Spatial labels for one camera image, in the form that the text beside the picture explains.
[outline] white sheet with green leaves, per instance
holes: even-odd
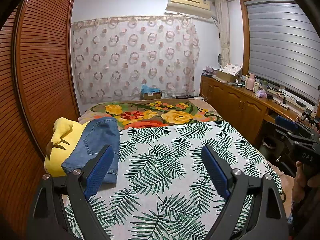
[[[228,122],[201,122],[121,130],[117,184],[102,185],[90,204],[110,238],[116,240],[204,239],[225,201],[217,194],[201,160],[209,144],[220,158],[246,175],[270,173],[265,158]],[[236,230],[250,207],[246,198]],[[67,216],[82,237],[69,200]]]

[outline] yellow plush toy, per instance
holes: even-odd
[[[79,124],[66,118],[59,118],[53,126],[53,136],[46,147],[47,156],[44,168],[53,176],[66,175],[61,164],[68,158],[76,147],[88,122]]]

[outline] gray roller blind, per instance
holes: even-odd
[[[250,28],[249,72],[316,102],[320,39],[294,0],[245,2]]]

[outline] sliding closet door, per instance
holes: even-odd
[[[17,9],[0,31],[0,224],[1,239],[20,239],[34,193],[44,174],[43,157],[29,138],[12,75]]]
[[[73,0],[25,0],[16,46],[22,108],[44,153],[56,119],[79,117],[70,68]]]

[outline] pink thermos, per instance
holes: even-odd
[[[250,74],[250,77],[249,77],[248,80],[247,80],[247,83],[246,83],[246,85],[245,85],[245,88],[252,91],[253,86],[254,86],[254,82],[255,82],[255,80],[254,80],[254,74]]]

